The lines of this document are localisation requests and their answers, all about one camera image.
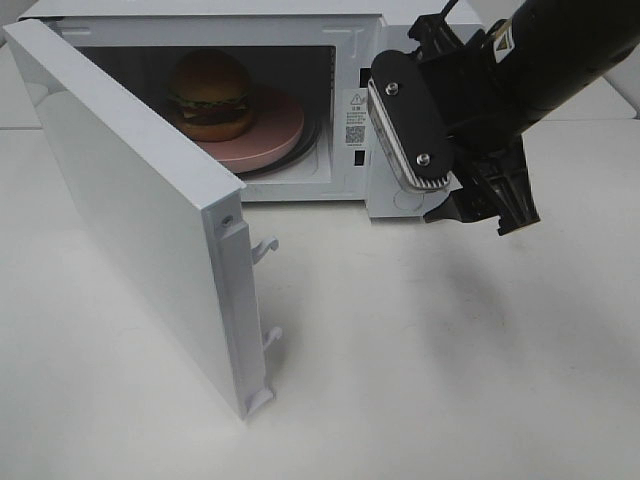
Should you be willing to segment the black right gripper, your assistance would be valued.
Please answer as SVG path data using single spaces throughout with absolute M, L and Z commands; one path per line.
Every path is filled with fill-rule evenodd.
M 522 141 L 525 118 L 497 80 L 491 32 L 479 29 L 462 41 L 441 15 L 427 14 L 408 35 L 420 44 L 411 56 L 442 118 L 460 184 L 425 221 L 497 218 L 501 235 L 539 222 Z

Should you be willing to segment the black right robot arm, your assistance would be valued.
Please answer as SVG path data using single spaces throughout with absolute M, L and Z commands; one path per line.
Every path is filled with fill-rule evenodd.
M 452 9 L 420 16 L 411 57 L 453 148 L 458 189 L 426 222 L 495 217 L 506 235 L 539 220 L 522 135 L 639 44 L 636 1 L 525 1 L 508 19 L 462 41 Z

